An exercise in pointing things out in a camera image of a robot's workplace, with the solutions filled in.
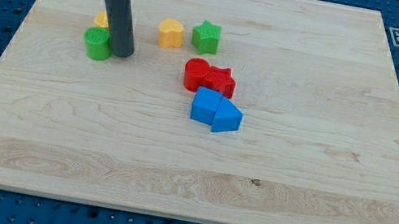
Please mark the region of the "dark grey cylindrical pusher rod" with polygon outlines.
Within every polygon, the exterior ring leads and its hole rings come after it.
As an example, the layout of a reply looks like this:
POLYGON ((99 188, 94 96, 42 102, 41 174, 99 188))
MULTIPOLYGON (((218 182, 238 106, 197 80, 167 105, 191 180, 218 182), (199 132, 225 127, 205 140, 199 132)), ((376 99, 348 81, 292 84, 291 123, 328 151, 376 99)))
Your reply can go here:
POLYGON ((105 0, 110 47, 114 55, 128 58, 135 52, 131 0, 105 0))

